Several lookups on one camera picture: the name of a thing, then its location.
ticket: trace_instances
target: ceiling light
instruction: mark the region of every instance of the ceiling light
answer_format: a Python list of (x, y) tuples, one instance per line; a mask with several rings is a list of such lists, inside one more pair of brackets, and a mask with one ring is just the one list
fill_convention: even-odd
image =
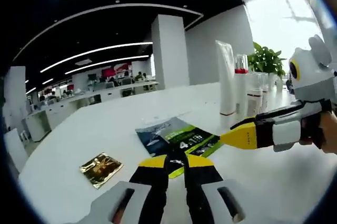
[(92, 12), (95, 12), (95, 11), (101, 11), (101, 10), (105, 10), (105, 9), (119, 8), (119, 7), (158, 7), (158, 8), (178, 10), (178, 11), (187, 12), (187, 13), (197, 15), (198, 18), (195, 19), (194, 21), (192, 21), (191, 23), (189, 23), (188, 25), (186, 25), (184, 27), (185, 30), (188, 29), (190, 26), (192, 26), (193, 24), (195, 24), (201, 18), (204, 17), (204, 15), (202, 13), (192, 11), (192, 10), (187, 9), (187, 8), (174, 7), (174, 6), (168, 6), (168, 5), (162, 5), (162, 4), (154, 4), (154, 3), (121, 3), (121, 4), (112, 4), (112, 5), (102, 6), (102, 7), (96, 7), (96, 8), (88, 9), (88, 10), (76, 13), (74, 15), (68, 16), (64, 19), (59, 20), (58, 22), (54, 23), (53, 25), (49, 26), (48, 28), (44, 29), (43, 31), (41, 31), (40, 33), (35, 35), (31, 40), (29, 40), (29, 42), (27, 44), (25, 44), (25, 46), (22, 47), (22, 49), (13, 58), (13, 61), (15, 61), (18, 58), (18, 56), (25, 50), (25, 48), (27, 48), (27, 46), (29, 46), (33, 41), (38, 39), (44, 33), (48, 32), (50, 29), (56, 27), (57, 25), (60, 25), (61, 23), (67, 22), (68, 20), (79, 17), (81, 15), (89, 14), (89, 13), (92, 13)]
[(53, 81), (53, 80), (54, 80), (53, 78), (48, 79), (47, 81), (44, 81), (44, 82), (42, 83), (42, 85), (47, 84), (48, 82)]
[(134, 45), (145, 45), (145, 44), (152, 44), (152, 42), (142, 42), (142, 43), (132, 43), (132, 44), (119, 44), (119, 45), (113, 45), (113, 46), (109, 46), (109, 47), (104, 47), (104, 48), (90, 50), (88, 52), (84, 52), (84, 53), (81, 53), (81, 54), (78, 54), (78, 55), (66, 58), (64, 60), (61, 60), (61, 61), (59, 61), (57, 63), (54, 63), (53, 65), (50, 65), (47, 68), (44, 68), (43, 70), (40, 70), (40, 73), (43, 73), (46, 70), (49, 70), (50, 68), (53, 68), (56, 65), (59, 65), (61, 63), (64, 63), (64, 62), (69, 61), (71, 59), (74, 59), (76, 57), (81, 57), (81, 56), (84, 56), (84, 55), (87, 55), (87, 54), (90, 54), (90, 53), (99, 52), (99, 51), (105, 50), (105, 49), (113, 49), (113, 48), (120, 48), (120, 47), (126, 47), (126, 46), (134, 46)]
[(82, 60), (82, 61), (79, 61), (79, 62), (75, 63), (75, 65), (87, 65), (89, 63), (92, 63), (92, 61), (88, 58), (88, 59), (85, 59), (85, 60)]
[(92, 65), (87, 65), (87, 66), (83, 66), (81, 68), (77, 68), (74, 70), (71, 70), (69, 72), (66, 72), (65, 74), (69, 74), (69, 73), (73, 73), (76, 72), (78, 70), (83, 70), (92, 66), (96, 66), (96, 65), (103, 65), (103, 64), (107, 64), (107, 63), (111, 63), (111, 62), (116, 62), (116, 61), (122, 61), (122, 60), (128, 60), (128, 59), (138, 59), (138, 58), (144, 58), (144, 57), (149, 57), (149, 55), (144, 55), (144, 56), (135, 56), (135, 57), (124, 57), (124, 58), (118, 58), (118, 59), (113, 59), (113, 60), (108, 60), (108, 61), (103, 61), (100, 63), (96, 63), (96, 64), (92, 64)]
[(29, 90), (28, 92), (26, 92), (26, 94), (31, 93), (32, 91), (34, 91), (36, 89), (36, 87), (32, 88), (31, 90)]

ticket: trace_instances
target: yellow robot eye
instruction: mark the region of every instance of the yellow robot eye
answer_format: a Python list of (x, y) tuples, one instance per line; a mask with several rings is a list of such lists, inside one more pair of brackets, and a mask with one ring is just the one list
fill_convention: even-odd
[(300, 68), (299, 68), (299, 65), (294, 60), (290, 61), (289, 68), (290, 68), (290, 72), (293, 78), (296, 80), (300, 80), (300, 77), (301, 77)]

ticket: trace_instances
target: booklet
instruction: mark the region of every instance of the booklet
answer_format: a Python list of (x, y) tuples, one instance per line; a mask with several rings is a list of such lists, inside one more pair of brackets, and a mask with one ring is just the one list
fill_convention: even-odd
[[(186, 154), (207, 157), (222, 146), (219, 136), (176, 117), (154, 126), (136, 129), (136, 132), (152, 157), (167, 154), (173, 147), (180, 148)], [(168, 170), (169, 178), (179, 176), (184, 172), (183, 161), (171, 160)]]

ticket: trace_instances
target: number 4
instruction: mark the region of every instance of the number 4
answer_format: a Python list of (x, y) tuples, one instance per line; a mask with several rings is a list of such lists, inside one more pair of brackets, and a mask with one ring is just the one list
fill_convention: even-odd
[(188, 148), (189, 146), (186, 144), (186, 143), (184, 143), (183, 141), (182, 142), (180, 142), (180, 148), (181, 149), (183, 149), (183, 148)]

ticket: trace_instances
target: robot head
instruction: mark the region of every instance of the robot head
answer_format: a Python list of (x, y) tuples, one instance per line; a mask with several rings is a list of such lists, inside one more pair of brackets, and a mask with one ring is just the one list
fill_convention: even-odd
[(295, 96), (302, 101), (331, 99), (334, 97), (334, 73), (328, 67), (331, 54), (317, 35), (309, 39), (309, 44), (311, 50), (296, 48), (289, 62)]

